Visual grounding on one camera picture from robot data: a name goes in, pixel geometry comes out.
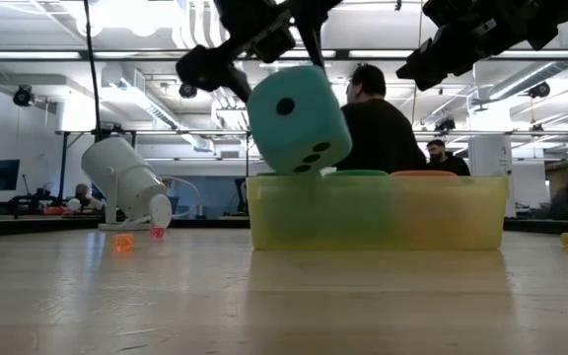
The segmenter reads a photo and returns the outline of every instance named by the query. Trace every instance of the monitor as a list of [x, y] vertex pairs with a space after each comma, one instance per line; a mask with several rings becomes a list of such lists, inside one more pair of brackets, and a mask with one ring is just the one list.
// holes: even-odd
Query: monitor
[[0, 161], [0, 191], [17, 189], [20, 160]]

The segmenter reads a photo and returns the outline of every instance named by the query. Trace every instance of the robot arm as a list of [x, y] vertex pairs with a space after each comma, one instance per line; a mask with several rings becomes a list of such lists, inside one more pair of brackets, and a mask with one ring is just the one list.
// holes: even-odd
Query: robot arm
[[[320, 27], [340, 2], [216, 0], [230, 38], [216, 48], [195, 47], [178, 62], [178, 75], [209, 92], [228, 87], [246, 102], [251, 89], [234, 60], [245, 53], [265, 63], [275, 61], [295, 46], [288, 28], [296, 26], [312, 62], [322, 67]], [[568, 0], [429, 0], [423, 11], [438, 26], [435, 37], [425, 40], [396, 72], [422, 91], [523, 40], [533, 49], [543, 48], [557, 36], [557, 26], [568, 21]]]

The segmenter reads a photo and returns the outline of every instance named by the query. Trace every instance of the white pillar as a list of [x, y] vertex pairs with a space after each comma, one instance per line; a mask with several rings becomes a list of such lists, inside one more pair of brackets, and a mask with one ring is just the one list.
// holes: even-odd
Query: white pillar
[[[470, 130], [510, 130], [510, 110], [506, 106], [492, 105], [486, 111], [469, 113]], [[516, 217], [516, 201], [512, 185], [511, 136], [476, 136], [468, 140], [470, 172], [475, 177], [508, 177], [510, 195], [505, 208], [506, 217]]]

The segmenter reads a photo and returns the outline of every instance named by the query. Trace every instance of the teal die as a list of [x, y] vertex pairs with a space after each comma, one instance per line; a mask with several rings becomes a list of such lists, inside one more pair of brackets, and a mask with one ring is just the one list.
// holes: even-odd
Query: teal die
[[338, 100], [317, 66], [270, 75], [253, 89], [247, 109], [255, 145], [277, 174], [317, 172], [352, 149]]

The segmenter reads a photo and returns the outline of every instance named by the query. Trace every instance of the desk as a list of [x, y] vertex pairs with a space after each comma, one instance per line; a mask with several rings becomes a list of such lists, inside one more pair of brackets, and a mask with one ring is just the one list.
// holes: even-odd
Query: desk
[[252, 252], [247, 230], [0, 237], [0, 354], [568, 354], [568, 251]]

